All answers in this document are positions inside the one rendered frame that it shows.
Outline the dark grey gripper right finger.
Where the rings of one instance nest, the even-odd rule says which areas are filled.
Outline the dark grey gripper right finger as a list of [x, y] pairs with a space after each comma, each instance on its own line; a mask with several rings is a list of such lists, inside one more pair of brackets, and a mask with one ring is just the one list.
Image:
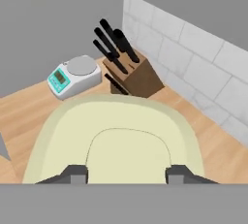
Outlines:
[[216, 184], [216, 181], [193, 174], [185, 165], [172, 165], [165, 170], [166, 184]]

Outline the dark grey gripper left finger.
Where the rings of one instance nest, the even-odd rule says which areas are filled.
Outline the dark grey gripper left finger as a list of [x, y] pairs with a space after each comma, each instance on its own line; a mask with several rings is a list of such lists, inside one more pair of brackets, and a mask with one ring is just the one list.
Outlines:
[[69, 165], [60, 175], [39, 181], [39, 184], [87, 184], [88, 169], [85, 165]]

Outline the cream blender lid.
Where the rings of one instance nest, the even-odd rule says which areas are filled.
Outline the cream blender lid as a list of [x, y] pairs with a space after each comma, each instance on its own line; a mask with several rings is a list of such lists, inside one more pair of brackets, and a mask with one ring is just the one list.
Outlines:
[[196, 134], [178, 111], [125, 95], [68, 100], [48, 117], [35, 141], [24, 183], [84, 165], [90, 184], [164, 183], [165, 170], [184, 165], [204, 175]]

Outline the white kitchen scale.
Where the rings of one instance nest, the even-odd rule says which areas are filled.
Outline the white kitchen scale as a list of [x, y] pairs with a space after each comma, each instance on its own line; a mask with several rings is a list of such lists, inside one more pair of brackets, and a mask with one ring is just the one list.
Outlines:
[[94, 58], [81, 55], [59, 64], [46, 81], [54, 96], [65, 100], [100, 84], [102, 70]]

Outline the wooden knife block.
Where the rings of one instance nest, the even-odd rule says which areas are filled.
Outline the wooden knife block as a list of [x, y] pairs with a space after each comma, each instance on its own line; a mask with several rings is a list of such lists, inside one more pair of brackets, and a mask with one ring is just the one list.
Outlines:
[[127, 53], [120, 54], [119, 61], [126, 68], [128, 74], [122, 73], [106, 58], [103, 63], [113, 78], [131, 95], [148, 98], [163, 89], [164, 85], [148, 59], [137, 50], [135, 53], [139, 58], [139, 63], [133, 62]]

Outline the black-handled knife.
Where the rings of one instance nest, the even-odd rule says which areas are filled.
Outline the black-handled knife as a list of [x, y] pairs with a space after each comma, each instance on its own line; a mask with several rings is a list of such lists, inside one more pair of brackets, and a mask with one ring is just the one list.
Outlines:
[[121, 62], [114, 56], [111, 54], [111, 52], [107, 52], [102, 45], [97, 41], [94, 40], [93, 44], [95, 45], [95, 47], [110, 61], [112, 62], [123, 74], [128, 75], [128, 71], [126, 70], [126, 68], [121, 64]]
[[129, 41], [127, 40], [126, 36], [120, 29], [114, 29], [113, 34], [118, 41], [118, 44], [122, 47], [122, 49], [129, 55], [130, 59], [135, 62], [139, 63], [140, 59], [135, 54], [133, 48], [131, 47]]
[[100, 20], [100, 24], [103, 27], [103, 29], [106, 31], [106, 33], [107, 33], [106, 36], [107, 36], [108, 40], [115, 47], [115, 49], [118, 50], [119, 46], [118, 46], [117, 40], [116, 40], [116, 38], [115, 38], [115, 36], [113, 34], [113, 30], [111, 29], [108, 21], [106, 19], [102, 18]]
[[105, 74], [105, 78], [110, 82], [110, 92], [112, 94], [128, 95], [128, 92], [109, 74]]
[[95, 34], [100, 38], [100, 40], [105, 44], [105, 46], [109, 49], [109, 51], [112, 53], [113, 56], [118, 58], [120, 55], [115, 49], [115, 47], [111, 44], [107, 36], [103, 33], [103, 31], [99, 28], [96, 27], [94, 29]]

